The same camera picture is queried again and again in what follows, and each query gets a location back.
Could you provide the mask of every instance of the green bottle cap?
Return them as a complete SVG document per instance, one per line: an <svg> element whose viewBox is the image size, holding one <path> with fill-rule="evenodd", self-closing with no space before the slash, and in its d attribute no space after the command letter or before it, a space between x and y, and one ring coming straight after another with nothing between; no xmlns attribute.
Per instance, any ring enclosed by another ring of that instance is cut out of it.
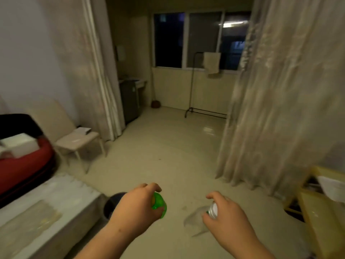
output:
<svg viewBox="0 0 345 259"><path fill-rule="evenodd" d="M167 212L167 204L165 203L163 197L159 194L154 192L151 200L151 207L152 209L157 209L158 207L164 207L164 211L162 213L162 217L164 217L165 213Z"/></svg>

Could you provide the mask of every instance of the dark window pane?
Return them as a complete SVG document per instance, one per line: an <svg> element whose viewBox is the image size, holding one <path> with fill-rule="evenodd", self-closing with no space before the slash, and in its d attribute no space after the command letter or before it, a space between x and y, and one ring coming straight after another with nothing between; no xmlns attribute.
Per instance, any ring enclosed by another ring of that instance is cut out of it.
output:
<svg viewBox="0 0 345 259"><path fill-rule="evenodd" d="M191 13L189 15L189 36L187 67L193 67L196 52L215 52L219 33L221 12ZM195 68L204 68L204 55L197 54Z"/></svg>
<svg viewBox="0 0 345 259"><path fill-rule="evenodd" d="M226 13L219 52L220 69L237 70L244 48L250 12Z"/></svg>
<svg viewBox="0 0 345 259"><path fill-rule="evenodd" d="M156 66L182 67L184 13L155 14Z"/></svg>

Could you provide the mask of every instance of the hand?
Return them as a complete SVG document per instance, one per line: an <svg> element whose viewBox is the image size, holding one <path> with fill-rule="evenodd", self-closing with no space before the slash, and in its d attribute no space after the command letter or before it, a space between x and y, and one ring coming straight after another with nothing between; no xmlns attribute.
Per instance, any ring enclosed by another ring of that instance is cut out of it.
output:
<svg viewBox="0 0 345 259"><path fill-rule="evenodd" d="M109 227L131 240L143 234L162 216L164 207L151 208L153 193L161 191L156 183L143 183L126 193L111 215Z"/></svg>
<svg viewBox="0 0 345 259"><path fill-rule="evenodd" d="M219 192L212 192L206 196L213 199L218 207L218 216L212 219L207 213L203 214L203 221L218 243L237 259L242 258L274 258L266 257L266 248L256 237L255 231L242 208Z"/></svg>

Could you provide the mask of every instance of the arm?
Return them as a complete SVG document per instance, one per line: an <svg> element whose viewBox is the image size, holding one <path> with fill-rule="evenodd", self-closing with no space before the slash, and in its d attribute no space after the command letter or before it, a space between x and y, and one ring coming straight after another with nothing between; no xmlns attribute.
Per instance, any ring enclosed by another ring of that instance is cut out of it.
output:
<svg viewBox="0 0 345 259"><path fill-rule="evenodd" d="M236 259L275 259L259 241L249 220L241 207L212 192L206 196L213 199L218 207L218 217L210 218L203 214L203 221L218 243Z"/></svg>
<svg viewBox="0 0 345 259"><path fill-rule="evenodd" d="M141 184L125 194L116 206L110 221L80 251L75 259L119 259L127 246L157 221L164 208L153 210L153 193L159 185Z"/></svg>

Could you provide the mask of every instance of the shiny floor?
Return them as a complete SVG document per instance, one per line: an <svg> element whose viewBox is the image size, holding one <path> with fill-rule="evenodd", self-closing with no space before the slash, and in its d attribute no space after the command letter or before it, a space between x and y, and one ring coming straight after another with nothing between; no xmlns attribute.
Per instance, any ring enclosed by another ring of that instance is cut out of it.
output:
<svg viewBox="0 0 345 259"><path fill-rule="evenodd" d="M277 258L302 258L304 224L288 216L281 202L245 184L230 187L214 179L224 119L162 107L144 109L114 142L108 156L96 148L85 153L90 162L85 174L77 160L62 165L76 178L110 196L129 191L142 182L157 182L168 210L162 220L137 238L122 258L231 258L210 233L191 238L183 220L196 208L210 204L208 192L218 190L238 202L247 213L259 239Z"/></svg>

